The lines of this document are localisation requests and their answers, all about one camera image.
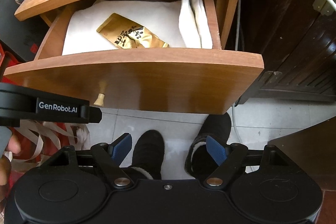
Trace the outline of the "wooden drawer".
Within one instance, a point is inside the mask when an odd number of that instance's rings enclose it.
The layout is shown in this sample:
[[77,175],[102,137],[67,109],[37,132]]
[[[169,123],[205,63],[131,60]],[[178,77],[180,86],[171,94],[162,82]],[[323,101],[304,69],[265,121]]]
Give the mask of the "wooden drawer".
[[109,50],[62,55],[71,16],[82,0],[62,8],[33,61],[5,76],[28,88],[95,102],[105,107],[176,113],[222,114],[264,68],[259,54],[226,51],[220,42],[214,0],[204,0],[214,46],[210,50],[166,48]]

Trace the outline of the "gold foil tea packet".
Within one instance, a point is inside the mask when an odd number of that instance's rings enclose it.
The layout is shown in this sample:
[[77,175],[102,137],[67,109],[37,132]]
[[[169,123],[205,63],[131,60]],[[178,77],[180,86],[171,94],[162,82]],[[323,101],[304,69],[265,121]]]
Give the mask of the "gold foil tea packet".
[[119,49],[169,47],[143,25],[116,13],[111,14],[96,32]]

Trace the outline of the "left black shoe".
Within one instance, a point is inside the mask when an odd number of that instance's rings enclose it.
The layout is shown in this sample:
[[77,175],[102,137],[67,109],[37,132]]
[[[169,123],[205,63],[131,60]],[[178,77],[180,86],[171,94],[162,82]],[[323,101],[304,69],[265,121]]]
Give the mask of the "left black shoe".
[[165,142],[156,130],[143,133],[135,144],[132,162],[124,171],[133,179],[161,180]]

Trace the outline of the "red gift bags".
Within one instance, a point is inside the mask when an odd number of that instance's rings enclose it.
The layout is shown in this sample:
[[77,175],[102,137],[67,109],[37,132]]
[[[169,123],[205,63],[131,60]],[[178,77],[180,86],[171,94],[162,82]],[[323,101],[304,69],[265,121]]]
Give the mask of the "red gift bags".
[[22,121],[18,128],[8,129],[11,137],[1,152],[1,220],[9,191],[21,175],[64,146],[83,150],[90,141],[85,124]]

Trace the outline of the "black paper gift bag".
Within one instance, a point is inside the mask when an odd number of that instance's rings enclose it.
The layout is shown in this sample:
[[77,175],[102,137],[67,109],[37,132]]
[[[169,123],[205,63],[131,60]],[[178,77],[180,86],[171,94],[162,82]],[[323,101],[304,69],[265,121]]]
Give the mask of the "black paper gift bag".
[[32,61],[49,26],[40,15],[18,15],[26,0],[1,0],[1,43],[22,61]]

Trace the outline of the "rolled white cloth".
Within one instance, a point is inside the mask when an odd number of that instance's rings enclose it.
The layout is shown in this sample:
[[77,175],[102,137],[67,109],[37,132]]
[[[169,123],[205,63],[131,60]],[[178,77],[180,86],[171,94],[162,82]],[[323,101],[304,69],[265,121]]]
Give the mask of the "rolled white cloth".
[[186,48],[213,48],[203,0],[181,0],[178,26]]

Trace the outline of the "white folded towel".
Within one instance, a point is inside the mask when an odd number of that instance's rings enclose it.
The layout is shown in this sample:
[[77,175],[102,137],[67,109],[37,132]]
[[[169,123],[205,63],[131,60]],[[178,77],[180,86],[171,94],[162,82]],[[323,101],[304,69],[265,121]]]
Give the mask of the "white folded towel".
[[178,19],[181,2],[106,1],[76,11],[63,55],[131,48],[184,48]]

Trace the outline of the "dark wooden cabinet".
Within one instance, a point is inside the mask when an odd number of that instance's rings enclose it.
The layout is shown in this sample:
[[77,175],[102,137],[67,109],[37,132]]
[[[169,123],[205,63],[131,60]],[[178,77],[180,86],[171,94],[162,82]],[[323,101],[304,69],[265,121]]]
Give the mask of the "dark wooden cabinet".
[[316,0],[241,0],[240,40],[264,70],[239,102],[335,101],[335,13]]

